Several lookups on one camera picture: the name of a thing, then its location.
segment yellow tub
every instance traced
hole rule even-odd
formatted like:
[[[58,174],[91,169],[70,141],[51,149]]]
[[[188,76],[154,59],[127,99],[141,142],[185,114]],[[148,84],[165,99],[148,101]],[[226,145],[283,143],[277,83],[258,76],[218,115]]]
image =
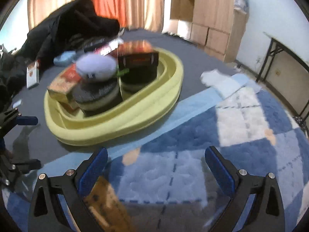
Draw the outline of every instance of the yellow tub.
[[[124,101],[102,114],[85,117],[80,109],[69,113],[46,91],[44,111],[50,131],[65,144],[88,146],[136,132],[162,118],[178,99],[183,66],[173,53],[156,50],[160,52],[157,79],[133,95],[121,91]]]

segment metal bolt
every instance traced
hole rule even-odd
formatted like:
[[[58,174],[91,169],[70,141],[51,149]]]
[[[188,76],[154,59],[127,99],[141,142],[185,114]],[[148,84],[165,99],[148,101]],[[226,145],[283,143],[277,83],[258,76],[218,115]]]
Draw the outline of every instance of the metal bolt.
[[[71,175],[73,175],[74,174],[74,169],[69,169],[69,170],[67,170],[67,172],[66,172],[66,175],[67,176],[71,176]]]
[[[274,179],[275,178],[275,174],[274,173],[269,173],[268,174],[269,178]]]
[[[239,170],[239,173],[240,173],[241,175],[247,175],[247,171],[246,171],[245,169]]]
[[[44,179],[44,178],[45,178],[45,173],[41,173],[41,174],[39,175],[39,179],[42,180],[42,179]]]

